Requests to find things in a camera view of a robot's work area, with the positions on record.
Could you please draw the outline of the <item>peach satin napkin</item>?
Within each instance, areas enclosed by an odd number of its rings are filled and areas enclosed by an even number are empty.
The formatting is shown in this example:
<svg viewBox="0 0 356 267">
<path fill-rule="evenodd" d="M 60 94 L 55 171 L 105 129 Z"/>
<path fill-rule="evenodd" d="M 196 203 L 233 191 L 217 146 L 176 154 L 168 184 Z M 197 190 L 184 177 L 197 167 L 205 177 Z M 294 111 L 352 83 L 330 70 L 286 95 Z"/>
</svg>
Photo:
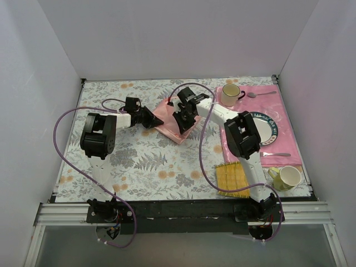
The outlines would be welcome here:
<svg viewBox="0 0 356 267">
<path fill-rule="evenodd" d="M 173 117 L 174 108 L 168 105 L 168 98 L 164 98 L 154 109 L 153 114 L 164 122 L 163 125 L 156 126 L 155 129 L 158 130 L 161 134 L 168 137 L 173 142 L 181 145 L 188 137 L 188 135 L 192 132 L 192 130 L 197 126 L 200 122 L 201 117 L 196 116 L 193 127 L 188 129 L 184 134 L 181 134 L 179 131 L 178 124 Z"/>
</svg>

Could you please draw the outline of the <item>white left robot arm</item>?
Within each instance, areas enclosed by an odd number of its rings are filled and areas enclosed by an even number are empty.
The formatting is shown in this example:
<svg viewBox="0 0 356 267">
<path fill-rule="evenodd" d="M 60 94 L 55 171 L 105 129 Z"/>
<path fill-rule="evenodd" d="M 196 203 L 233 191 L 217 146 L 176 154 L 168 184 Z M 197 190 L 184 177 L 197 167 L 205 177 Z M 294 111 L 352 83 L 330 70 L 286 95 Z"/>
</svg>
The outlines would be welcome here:
<svg viewBox="0 0 356 267">
<path fill-rule="evenodd" d="M 110 201 L 115 193 L 111 177 L 110 158 L 115 148 L 116 131 L 141 124 L 150 129 L 164 122 L 156 117 L 139 98 L 127 97 L 125 105 L 108 114 L 89 113 L 83 127 L 80 147 L 88 158 L 92 170 L 95 190 L 93 200 Z"/>
</svg>

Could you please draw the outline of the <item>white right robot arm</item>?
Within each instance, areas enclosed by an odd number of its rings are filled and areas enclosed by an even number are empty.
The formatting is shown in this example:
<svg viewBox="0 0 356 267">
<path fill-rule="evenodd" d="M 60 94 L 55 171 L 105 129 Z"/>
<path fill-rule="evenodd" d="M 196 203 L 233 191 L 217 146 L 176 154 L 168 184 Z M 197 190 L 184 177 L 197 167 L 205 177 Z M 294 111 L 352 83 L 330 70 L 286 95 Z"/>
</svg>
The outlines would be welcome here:
<svg viewBox="0 0 356 267">
<path fill-rule="evenodd" d="M 233 193 L 249 190 L 247 214 L 258 221 L 264 221 L 271 216 L 276 207 L 278 194 L 266 183 L 266 177 L 260 161 L 261 138 L 248 111 L 238 113 L 215 102 L 215 97 L 207 94 L 195 94 L 189 87 L 182 89 L 177 98 L 169 97 L 167 104 L 174 108 L 172 114 L 177 122 L 180 133 L 185 133 L 195 124 L 196 116 L 205 118 L 199 143 L 199 162 L 202 174 L 208 184 L 214 189 Z M 202 163 L 202 139 L 207 123 L 212 121 L 223 127 L 228 149 L 238 158 L 248 186 L 235 190 L 225 190 L 214 185 L 208 178 Z"/>
</svg>

